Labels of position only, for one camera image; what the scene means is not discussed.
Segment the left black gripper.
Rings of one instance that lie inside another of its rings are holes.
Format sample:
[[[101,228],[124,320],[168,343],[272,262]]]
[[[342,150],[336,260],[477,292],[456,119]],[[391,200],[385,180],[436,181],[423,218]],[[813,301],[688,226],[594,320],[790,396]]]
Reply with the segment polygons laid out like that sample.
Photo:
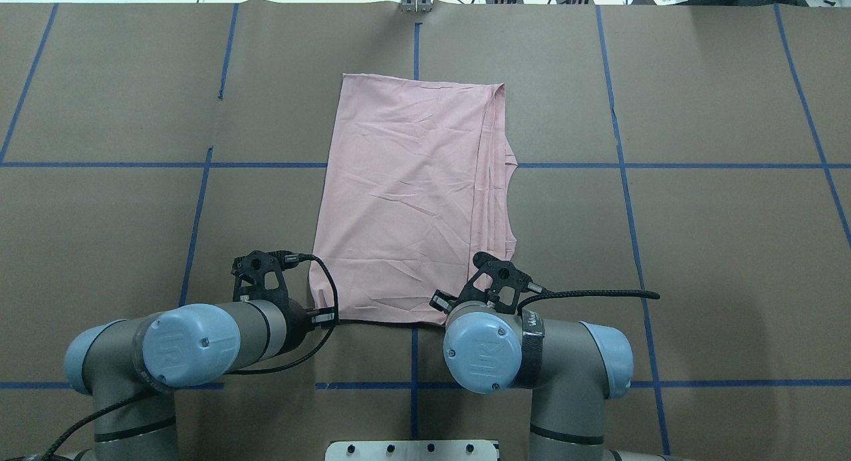
[[[302,307],[294,302],[293,309],[295,333],[306,335],[316,328],[330,329],[337,325],[337,306],[334,304],[329,307]]]

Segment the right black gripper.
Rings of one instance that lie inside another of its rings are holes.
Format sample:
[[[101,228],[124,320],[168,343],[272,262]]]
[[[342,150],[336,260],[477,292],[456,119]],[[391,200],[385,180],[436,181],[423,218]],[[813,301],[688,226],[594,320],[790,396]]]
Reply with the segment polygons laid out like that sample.
[[[452,313],[460,303],[464,302],[464,299],[461,299],[456,295],[437,289],[437,291],[435,291],[432,295],[431,300],[429,300],[429,306],[438,312],[444,313],[444,315],[450,315],[450,313]]]

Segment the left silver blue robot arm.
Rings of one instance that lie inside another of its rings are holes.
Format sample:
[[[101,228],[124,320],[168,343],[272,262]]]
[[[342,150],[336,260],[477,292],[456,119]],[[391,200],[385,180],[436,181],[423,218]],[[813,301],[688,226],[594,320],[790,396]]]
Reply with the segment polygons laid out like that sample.
[[[195,303],[137,319],[119,319],[77,335],[66,350],[64,375],[93,398],[95,411],[75,422],[37,460],[61,460],[60,447],[94,424],[94,446],[72,460],[179,458],[178,389],[226,374],[249,375],[253,364],[298,348],[317,327],[334,330],[336,307],[304,309],[295,301],[243,297]]]

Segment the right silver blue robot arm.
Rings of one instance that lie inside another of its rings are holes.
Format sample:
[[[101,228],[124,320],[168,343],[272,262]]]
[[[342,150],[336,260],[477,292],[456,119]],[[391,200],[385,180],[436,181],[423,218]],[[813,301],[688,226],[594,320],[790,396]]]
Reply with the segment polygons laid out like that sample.
[[[660,459],[605,446],[605,404],[623,397],[634,376],[632,346],[621,331],[528,309],[499,313],[442,291],[429,304],[447,315],[443,357],[459,385],[478,394],[532,392],[529,459]]]

